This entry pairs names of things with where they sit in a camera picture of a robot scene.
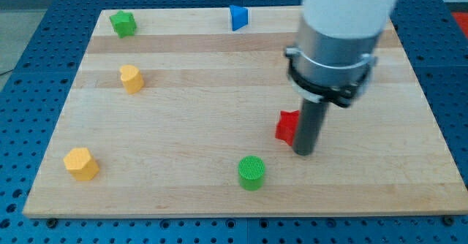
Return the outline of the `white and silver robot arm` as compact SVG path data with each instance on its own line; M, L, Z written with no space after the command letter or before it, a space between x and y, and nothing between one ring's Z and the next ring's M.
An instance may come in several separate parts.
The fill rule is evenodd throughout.
M349 107L371 81L373 52L397 0L302 0L284 54L292 88L305 100Z

